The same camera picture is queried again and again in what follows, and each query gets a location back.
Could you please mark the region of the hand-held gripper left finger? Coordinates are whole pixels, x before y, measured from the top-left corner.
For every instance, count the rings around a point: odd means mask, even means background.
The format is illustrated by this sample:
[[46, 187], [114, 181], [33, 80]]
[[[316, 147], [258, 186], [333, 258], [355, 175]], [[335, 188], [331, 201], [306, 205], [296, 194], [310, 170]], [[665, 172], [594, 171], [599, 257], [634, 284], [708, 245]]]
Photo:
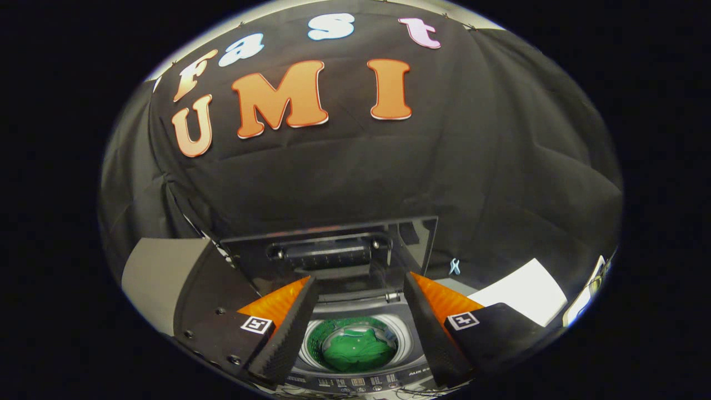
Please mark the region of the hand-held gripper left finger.
[[239, 311], [211, 311], [178, 330], [174, 341], [239, 384], [275, 390], [292, 371], [320, 293], [298, 279]]

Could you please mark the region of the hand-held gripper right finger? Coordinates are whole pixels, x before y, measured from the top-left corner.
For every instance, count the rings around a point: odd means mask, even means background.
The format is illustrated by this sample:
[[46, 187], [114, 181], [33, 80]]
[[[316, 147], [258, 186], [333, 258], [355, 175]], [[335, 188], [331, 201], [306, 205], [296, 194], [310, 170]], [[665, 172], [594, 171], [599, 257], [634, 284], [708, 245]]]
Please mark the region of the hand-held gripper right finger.
[[452, 388], [504, 372], [556, 339], [507, 302], [483, 306], [432, 279], [403, 275], [403, 293], [436, 385]]

